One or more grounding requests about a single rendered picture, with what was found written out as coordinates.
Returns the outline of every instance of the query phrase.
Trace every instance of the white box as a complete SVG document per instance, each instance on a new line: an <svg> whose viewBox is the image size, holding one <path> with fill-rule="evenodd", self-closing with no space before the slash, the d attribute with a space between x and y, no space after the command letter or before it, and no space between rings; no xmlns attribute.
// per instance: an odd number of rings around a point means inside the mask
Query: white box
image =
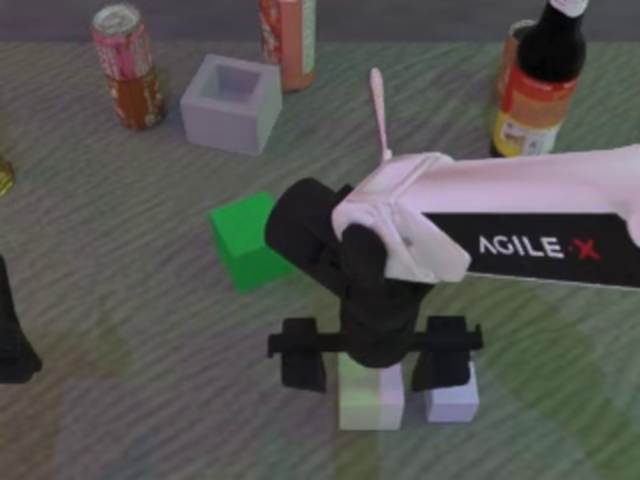
<svg viewBox="0 0 640 480"><path fill-rule="evenodd" d="M340 430L398 430L404 403L401 363L371 369L346 353L338 354Z"/></svg>
<svg viewBox="0 0 640 480"><path fill-rule="evenodd" d="M180 100L189 142L259 155L282 110L275 65L207 55Z"/></svg>
<svg viewBox="0 0 640 480"><path fill-rule="evenodd" d="M469 363L469 369L471 378L466 385L425 392L429 423L464 423L473 420L480 405L480 396L473 362Z"/></svg>

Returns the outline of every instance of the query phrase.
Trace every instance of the tabletop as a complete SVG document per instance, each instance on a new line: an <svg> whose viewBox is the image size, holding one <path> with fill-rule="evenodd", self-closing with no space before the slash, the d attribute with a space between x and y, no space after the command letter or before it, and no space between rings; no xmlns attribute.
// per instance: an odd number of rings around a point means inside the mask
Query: tabletop
<svg viewBox="0 0 640 480"><path fill-rule="evenodd" d="M381 69L396 153L488 155L498 44L321 44L312 88L288 95L263 154L187 143L178 101L207 53L155 44L166 121L120 127L88 44L0 44L0 198L23 327L45 369L0 386L5 480L637 479L640 297L632 291L467 278L429 314L480 323L477 418L425 421L410 394L397 432L337 430L326 395L286 390L266 339L286 317L337 327L337 300L302 274L234 292L207 213L312 176L357 183L379 158L367 86ZM640 46L593 44L557 151L640 139ZM415 358L405 362L407 374Z"/></svg>

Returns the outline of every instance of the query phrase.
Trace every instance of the green cube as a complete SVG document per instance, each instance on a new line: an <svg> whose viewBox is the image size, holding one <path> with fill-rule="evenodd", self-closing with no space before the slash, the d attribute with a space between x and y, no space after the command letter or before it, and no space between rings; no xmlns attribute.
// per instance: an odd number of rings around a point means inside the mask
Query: green cube
<svg viewBox="0 0 640 480"><path fill-rule="evenodd" d="M256 289L294 270L264 240L273 205L271 196L261 192L209 212L218 257L240 292Z"/></svg>

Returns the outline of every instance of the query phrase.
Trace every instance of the can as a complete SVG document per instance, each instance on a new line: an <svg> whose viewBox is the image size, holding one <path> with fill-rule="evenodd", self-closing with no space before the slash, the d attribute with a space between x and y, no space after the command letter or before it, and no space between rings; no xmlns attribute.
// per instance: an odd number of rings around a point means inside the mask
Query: can
<svg viewBox="0 0 640 480"><path fill-rule="evenodd" d="M509 74L511 73L511 65L513 65L513 62L516 59L518 43L520 43L524 34L527 33L527 31L535 24L535 20L520 20L509 28L509 34L504 42L502 62L500 63L500 70L498 71L498 79L496 82L496 94L498 95L498 99L501 99L504 93L504 87L506 86Z"/></svg>
<svg viewBox="0 0 640 480"><path fill-rule="evenodd" d="M140 130L165 117L165 100L140 10L129 3L103 7L91 33L120 122Z"/></svg>
<svg viewBox="0 0 640 480"><path fill-rule="evenodd" d="M0 157L0 197L11 190L14 183L15 177L13 175L12 165Z"/></svg>
<svg viewBox="0 0 640 480"><path fill-rule="evenodd" d="M258 0L262 51L280 66L282 91L304 90L315 77L316 0Z"/></svg>

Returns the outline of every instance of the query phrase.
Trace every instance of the cube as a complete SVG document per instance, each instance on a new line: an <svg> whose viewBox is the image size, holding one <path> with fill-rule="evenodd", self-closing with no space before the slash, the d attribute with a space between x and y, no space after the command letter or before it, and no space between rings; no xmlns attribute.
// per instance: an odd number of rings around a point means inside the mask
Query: cube
<svg viewBox="0 0 640 480"><path fill-rule="evenodd" d="M294 270L265 243L264 230L273 205L271 196L261 192L209 213L218 256L240 292L251 291Z"/></svg>
<svg viewBox="0 0 640 480"><path fill-rule="evenodd" d="M207 55L180 100L187 140L259 155L282 110L275 65Z"/></svg>
<svg viewBox="0 0 640 480"><path fill-rule="evenodd" d="M429 423L470 422L478 411L480 397L473 362L469 363L471 378L459 387L436 388L426 392L428 400L427 421Z"/></svg>
<svg viewBox="0 0 640 480"><path fill-rule="evenodd" d="M338 396L341 430L398 430L405 403L402 364L366 368L339 353Z"/></svg>

